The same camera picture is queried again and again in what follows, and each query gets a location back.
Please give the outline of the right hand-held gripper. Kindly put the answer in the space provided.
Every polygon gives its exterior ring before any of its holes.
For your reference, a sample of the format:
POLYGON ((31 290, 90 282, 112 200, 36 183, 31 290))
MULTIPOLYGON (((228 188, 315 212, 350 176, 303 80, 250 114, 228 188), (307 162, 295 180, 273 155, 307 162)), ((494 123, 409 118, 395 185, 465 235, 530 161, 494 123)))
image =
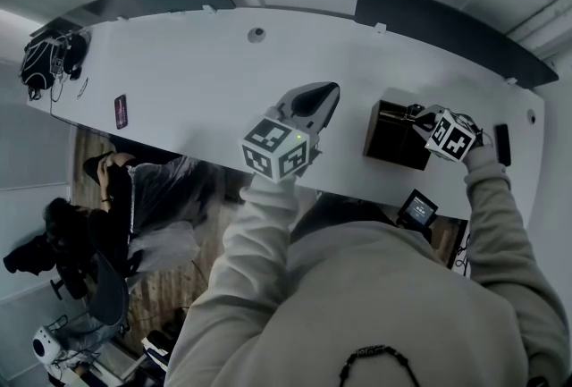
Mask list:
POLYGON ((414 120, 417 134, 431 153, 453 162, 462 162, 467 153, 484 144, 483 130, 467 114, 454 113, 440 105, 431 105, 414 120))

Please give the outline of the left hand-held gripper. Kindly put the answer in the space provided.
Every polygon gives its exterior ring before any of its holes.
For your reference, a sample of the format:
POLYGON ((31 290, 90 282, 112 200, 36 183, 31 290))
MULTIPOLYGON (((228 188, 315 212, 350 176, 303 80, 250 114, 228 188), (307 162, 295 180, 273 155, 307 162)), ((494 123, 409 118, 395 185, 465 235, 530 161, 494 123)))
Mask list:
POLYGON ((247 168, 278 183, 302 176, 319 155, 319 133, 339 103, 339 85, 314 82, 288 91, 258 116, 242 139, 247 168))

